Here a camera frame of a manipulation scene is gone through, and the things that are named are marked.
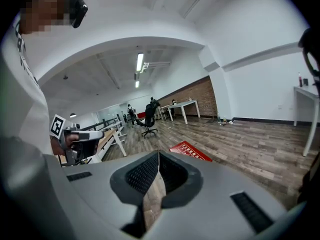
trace black vent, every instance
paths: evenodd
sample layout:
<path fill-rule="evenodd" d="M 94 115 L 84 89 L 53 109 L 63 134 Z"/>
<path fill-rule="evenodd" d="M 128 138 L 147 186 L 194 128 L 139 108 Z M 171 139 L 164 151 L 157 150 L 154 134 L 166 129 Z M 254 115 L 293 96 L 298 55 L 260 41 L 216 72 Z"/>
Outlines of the black vent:
<path fill-rule="evenodd" d="M 68 175 L 67 178 L 70 182 L 76 181 L 76 180 L 80 180 L 86 177 L 92 176 L 91 172 L 88 171 L 84 171 L 84 172 L 80 172 L 77 174 L 72 174 L 72 175 Z"/>
<path fill-rule="evenodd" d="M 186 168 L 162 154 L 160 154 L 159 171 L 164 181 L 166 194 L 182 186 L 188 179 Z"/>
<path fill-rule="evenodd" d="M 125 181 L 135 190 L 145 195 L 158 173 L 158 156 L 154 155 L 137 165 L 125 175 Z"/>
<path fill-rule="evenodd" d="M 257 234 L 273 224 L 246 193 L 237 193 L 230 197 Z"/>
<path fill-rule="evenodd" d="M 161 208 L 183 207 L 200 192 L 204 182 L 203 177 L 191 164 L 163 150 L 160 150 L 159 154 L 159 171 L 166 191 Z"/>

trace ceiling light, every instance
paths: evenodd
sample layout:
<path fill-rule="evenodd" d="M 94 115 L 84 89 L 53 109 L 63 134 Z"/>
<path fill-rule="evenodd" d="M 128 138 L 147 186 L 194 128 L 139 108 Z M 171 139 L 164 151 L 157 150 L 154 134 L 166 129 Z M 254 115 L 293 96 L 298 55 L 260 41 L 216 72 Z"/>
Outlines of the ceiling light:
<path fill-rule="evenodd" d="M 139 53 L 138 54 L 138 59 L 136 61 L 136 71 L 140 71 L 141 70 L 141 65 L 142 65 L 142 61 L 144 60 L 144 54 L 143 53 Z"/>

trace red sign on floor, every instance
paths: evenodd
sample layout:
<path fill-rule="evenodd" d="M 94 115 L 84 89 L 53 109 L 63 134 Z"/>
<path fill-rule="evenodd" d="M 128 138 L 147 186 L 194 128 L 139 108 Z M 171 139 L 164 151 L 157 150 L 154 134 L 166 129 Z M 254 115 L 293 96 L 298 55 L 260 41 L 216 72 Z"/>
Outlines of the red sign on floor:
<path fill-rule="evenodd" d="M 171 147 L 170 151 L 212 162 L 212 159 L 210 157 L 206 156 L 204 153 L 196 149 L 194 146 L 192 146 L 189 142 L 185 140 L 179 143 L 178 145 Z"/>

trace black office chair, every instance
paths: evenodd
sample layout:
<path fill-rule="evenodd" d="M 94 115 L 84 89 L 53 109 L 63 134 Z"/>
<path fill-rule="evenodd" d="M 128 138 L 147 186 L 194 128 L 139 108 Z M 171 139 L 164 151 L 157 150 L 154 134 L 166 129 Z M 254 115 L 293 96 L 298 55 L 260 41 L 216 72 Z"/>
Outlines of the black office chair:
<path fill-rule="evenodd" d="M 146 131 L 141 133 L 141 135 L 145 138 L 148 133 L 153 133 L 156 135 L 154 131 L 158 131 L 158 129 L 150 129 L 150 127 L 154 126 L 155 124 L 155 112 L 156 107 L 154 107 L 152 104 L 148 104 L 145 107 L 145 120 L 144 123 L 140 122 L 140 126 L 146 127 Z"/>

